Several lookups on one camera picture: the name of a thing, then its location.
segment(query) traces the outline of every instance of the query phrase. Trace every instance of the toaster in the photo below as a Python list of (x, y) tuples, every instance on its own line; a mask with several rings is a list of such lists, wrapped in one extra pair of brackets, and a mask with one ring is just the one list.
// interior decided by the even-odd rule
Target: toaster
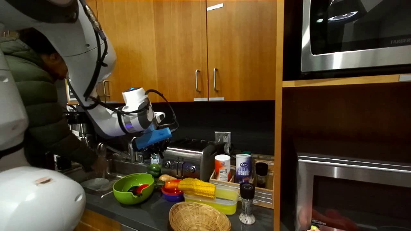
[(214, 170), (216, 146), (212, 141), (181, 139), (171, 142), (163, 152), (161, 171), (176, 178), (208, 181)]

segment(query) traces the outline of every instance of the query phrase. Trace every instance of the corn cob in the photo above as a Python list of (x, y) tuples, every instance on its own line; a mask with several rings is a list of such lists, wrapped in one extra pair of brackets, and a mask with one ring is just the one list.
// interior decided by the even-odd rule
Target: corn cob
[(178, 189), (188, 195), (215, 198), (215, 185), (194, 178), (186, 178), (180, 181)]

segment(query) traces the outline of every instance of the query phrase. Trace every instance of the countertop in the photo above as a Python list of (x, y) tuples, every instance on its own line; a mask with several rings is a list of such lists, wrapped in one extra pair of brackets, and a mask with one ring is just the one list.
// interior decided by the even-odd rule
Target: countertop
[[(123, 225), (139, 231), (169, 231), (169, 211), (175, 204), (162, 198), (161, 192), (154, 192), (145, 202), (127, 206), (120, 204), (113, 193), (101, 198), (86, 194), (86, 209), (120, 222)], [(274, 212), (272, 209), (253, 206), (256, 223), (244, 225), (238, 219), (241, 213), (241, 203), (237, 205), (237, 212), (227, 216), (231, 222), (232, 231), (273, 231)]]

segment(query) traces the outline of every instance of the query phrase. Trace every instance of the hood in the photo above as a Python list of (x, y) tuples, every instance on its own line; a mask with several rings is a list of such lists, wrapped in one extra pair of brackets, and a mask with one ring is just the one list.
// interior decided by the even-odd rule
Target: hood
[(0, 38), (0, 49), (3, 51), (5, 55), (11, 55), (14, 57), (22, 58), (27, 61), (33, 62), (40, 67), (42, 66), (43, 61), (37, 55), (37, 53), (17, 38)]

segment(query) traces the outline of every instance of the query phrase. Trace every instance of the person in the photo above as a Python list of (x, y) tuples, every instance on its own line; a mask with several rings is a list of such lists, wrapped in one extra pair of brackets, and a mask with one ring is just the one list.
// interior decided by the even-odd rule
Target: person
[(29, 164), (44, 167), (51, 152), (103, 173), (107, 163), (71, 132), (58, 103), (54, 83), (67, 76), (67, 66), (48, 39), (34, 28), (20, 30), (19, 39), (0, 38), (0, 48), (23, 100), (29, 126), (24, 152)]

